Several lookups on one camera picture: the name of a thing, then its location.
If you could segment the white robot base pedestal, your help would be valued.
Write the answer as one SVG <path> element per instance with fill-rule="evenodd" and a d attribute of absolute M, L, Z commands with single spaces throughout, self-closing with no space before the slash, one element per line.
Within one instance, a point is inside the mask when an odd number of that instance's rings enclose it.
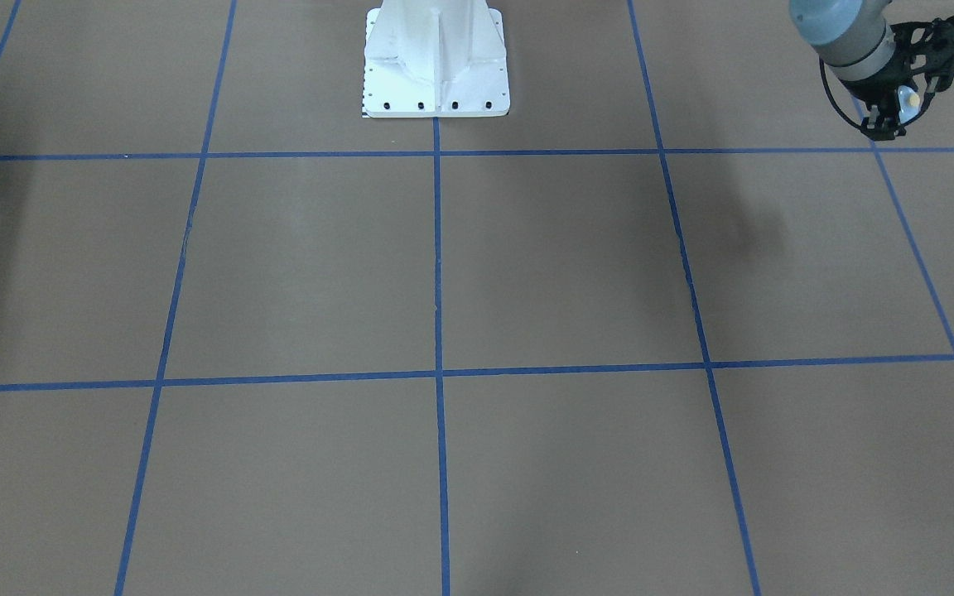
<path fill-rule="evenodd" d="M 510 113 L 504 16 L 487 2 L 383 1 L 364 25 L 363 117 Z"/>

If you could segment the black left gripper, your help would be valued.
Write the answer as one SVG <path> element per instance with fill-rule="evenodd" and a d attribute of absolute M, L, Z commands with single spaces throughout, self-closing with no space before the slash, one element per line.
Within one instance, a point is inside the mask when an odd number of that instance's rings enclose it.
<path fill-rule="evenodd" d="M 891 24 L 886 34 L 886 58 L 869 78 L 856 83 L 856 98 L 867 108 L 859 129 L 872 141 L 906 135 L 906 127 L 928 112 L 940 92 L 954 82 L 954 16 L 932 22 Z M 897 88 L 907 84 L 923 96 L 915 118 L 901 120 Z"/>

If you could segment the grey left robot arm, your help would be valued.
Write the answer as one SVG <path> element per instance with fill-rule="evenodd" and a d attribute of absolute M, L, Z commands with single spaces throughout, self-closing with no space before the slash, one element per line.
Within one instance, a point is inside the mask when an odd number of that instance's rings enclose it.
<path fill-rule="evenodd" d="M 874 142 L 906 136 L 954 82 L 954 15 L 889 23 L 887 1 L 791 1 L 833 112 Z"/>

